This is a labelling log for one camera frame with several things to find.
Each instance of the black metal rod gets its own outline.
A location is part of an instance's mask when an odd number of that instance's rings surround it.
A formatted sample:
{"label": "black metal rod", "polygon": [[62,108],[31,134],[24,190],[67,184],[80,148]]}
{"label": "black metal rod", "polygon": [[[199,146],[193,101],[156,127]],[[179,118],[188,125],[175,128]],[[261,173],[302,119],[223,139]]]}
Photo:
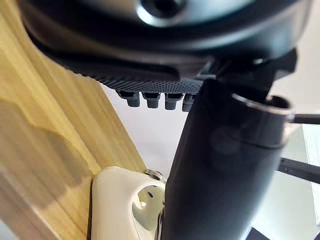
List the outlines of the black metal rod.
{"label": "black metal rod", "polygon": [[320,167],[300,161],[282,158],[279,172],[320,184]]}
{"label": "black metal rod", "polygon": [[320,114],[296,114],[293,123],[320,125]]}
{"label": "black metal rod", "polygon": [[281,161],[287,113],[246,104],[217,81],[203,83],[165,187],[162,240],[248,236]]}

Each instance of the wooden surface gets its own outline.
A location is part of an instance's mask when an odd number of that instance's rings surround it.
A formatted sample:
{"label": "wooden surface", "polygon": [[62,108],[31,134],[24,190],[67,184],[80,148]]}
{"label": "wooden surface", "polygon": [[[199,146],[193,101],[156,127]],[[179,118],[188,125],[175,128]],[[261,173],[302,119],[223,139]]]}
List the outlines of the wooden surface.
{"label": "wooden surface", "polygon": [[23,240],[86,239],[108,166],[145,168],[100,85],[41,55],[0,0],[0,219]]}

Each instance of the black pole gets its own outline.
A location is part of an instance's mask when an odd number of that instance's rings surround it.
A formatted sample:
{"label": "black pole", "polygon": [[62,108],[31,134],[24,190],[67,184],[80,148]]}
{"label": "black pole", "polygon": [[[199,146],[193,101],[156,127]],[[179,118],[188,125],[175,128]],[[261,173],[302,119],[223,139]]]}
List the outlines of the black pole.
{"label": "black pole", "polygon": [[254,103],[207,80],[165,190],[162,240],[245,239],[281,160],[288,102]]}
{"label": "black pole", "polygon": [[282,158],[279,172],[320,184],[320,167],[300,161]]}
{"label": "black pole", "polygon": [[320,125],[320,114],[296,114],[293,123]]}

